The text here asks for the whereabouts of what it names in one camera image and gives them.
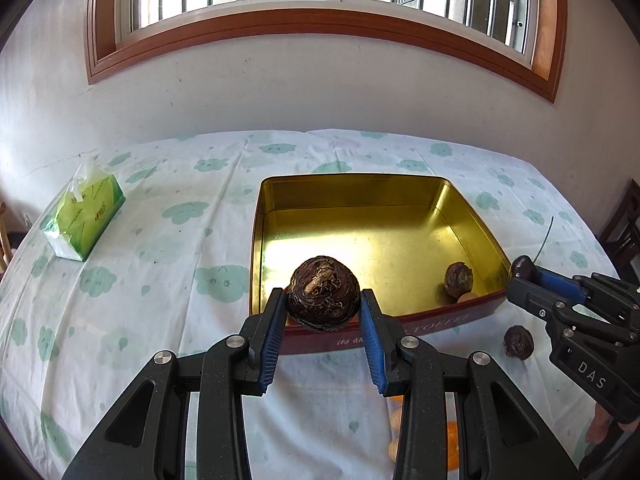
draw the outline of white tablecloth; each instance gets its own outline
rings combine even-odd
[[[248,311],[257,191],[268,176],[444,176],[509,258],[534,255],[554,216],[538,264],[569,276],[615,276],[588,227],[534,167],[460,144],[343,130],[228,132],[100,153],[97,163],[116,175],[127,199],[88,261],[56,258],[33,229],[0,286],[0,412],[47,479],[62,476],[156,351],[200,352],[239,330]],[[535,340],[524,362],[502,348],[514,324]],[[505,301],[489,318],[425,339],[461,356],[491,354],[580,460],[594,403],[549,363],[540,320]],[[193,397],[188,479],[195,478]],[[243,403],[254,478],[392,476],[389,408],[363,349],[283,356],[267,394]]]

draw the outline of window frame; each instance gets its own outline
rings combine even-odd
[[[126,37],[120,26],[127,12],[130,16],[130,7],[120,1],[86,0],[84,40],[90,84],[155,56],[212,41],[264,34],[341,34],[457,57],[554,102],[566,41],[567,0],[538,0],[537,26],[530,25],[535,31],[530,62],[510,46],[500,46],[499,41],[465,25],[377,0],[241,0],[192,10]]]

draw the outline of wooden chair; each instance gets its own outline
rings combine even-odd
[[[598,237],[618,272],[640,254],[639,218],[640,186],[632,179],[620,205]]]
[[[11,245],[9,244],[9,237],[6,234],[6,227],[4,225],[4,213],[6,212],[6,204],[0,203],[0,270],[6,271],[7,265],[11,262],[13,254],[11,252]]]

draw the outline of metal screw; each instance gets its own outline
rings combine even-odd
[[[230,335],[226,338],[226,345],[229,348],[240,348],[244,344],[244,337],[241,335]]]
[[[420,341],[418,341],[417,337],[406,335],[400,340],[400,344],[405,348],[416,348],[420,344]]]
[[[474,354],[474,362],[478,365],[485,366],[491,362],[491,358],[484,352],[476,352]]]
[[[171,360],[171,352],[168,350],[161,350],[154,355],[154,362],[157,365],[165,365]]]

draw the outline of wall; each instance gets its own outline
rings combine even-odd
[[[223,130],[377,130],[508,153],[595,232],[640,179],[640,45],[609,0],[569,0],[553,105],[442,54],[338,36],[222,41],[90,87],[83,5],[35,0],[0,53],[0,192],[20,218],[43,210],[81,152]]]

